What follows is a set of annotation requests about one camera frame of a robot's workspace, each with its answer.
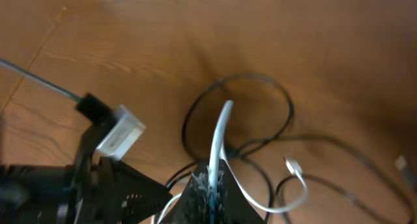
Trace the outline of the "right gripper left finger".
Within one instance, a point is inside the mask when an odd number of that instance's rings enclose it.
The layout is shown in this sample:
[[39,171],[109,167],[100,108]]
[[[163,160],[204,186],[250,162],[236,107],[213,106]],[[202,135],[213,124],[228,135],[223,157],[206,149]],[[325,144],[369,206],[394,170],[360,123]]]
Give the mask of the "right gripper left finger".
[[160,223],[215,224],[214,208],[210,204],[214,199],[214,192],[209,188],[208,166],[205,161],[197,165],[182,195]]

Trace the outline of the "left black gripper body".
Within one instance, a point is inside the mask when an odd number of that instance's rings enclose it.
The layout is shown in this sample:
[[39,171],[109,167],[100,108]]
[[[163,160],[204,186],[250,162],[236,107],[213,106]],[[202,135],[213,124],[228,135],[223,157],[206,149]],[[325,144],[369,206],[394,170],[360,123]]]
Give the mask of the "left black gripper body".
[[1,223],[75,223],[79,204],[93,192],[93,154],[104,127],[81,136],[72,165],[1,165]]

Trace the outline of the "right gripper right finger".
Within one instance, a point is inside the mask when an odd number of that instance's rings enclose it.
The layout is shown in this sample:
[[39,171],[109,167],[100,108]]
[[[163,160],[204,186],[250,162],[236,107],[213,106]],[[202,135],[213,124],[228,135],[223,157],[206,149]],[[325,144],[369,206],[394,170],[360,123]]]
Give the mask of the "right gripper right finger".
[[240,190],[224,160],[219,162],[215,223],[218,224],[264,224]]

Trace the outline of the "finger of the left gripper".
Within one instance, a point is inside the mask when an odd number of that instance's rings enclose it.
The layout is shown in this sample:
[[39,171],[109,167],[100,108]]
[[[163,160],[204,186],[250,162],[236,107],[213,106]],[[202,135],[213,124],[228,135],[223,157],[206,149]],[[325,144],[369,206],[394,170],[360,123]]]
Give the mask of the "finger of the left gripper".
[[108,157],[98,164],[98,195],[104,223],[140,223],[173,197],[163,184]]

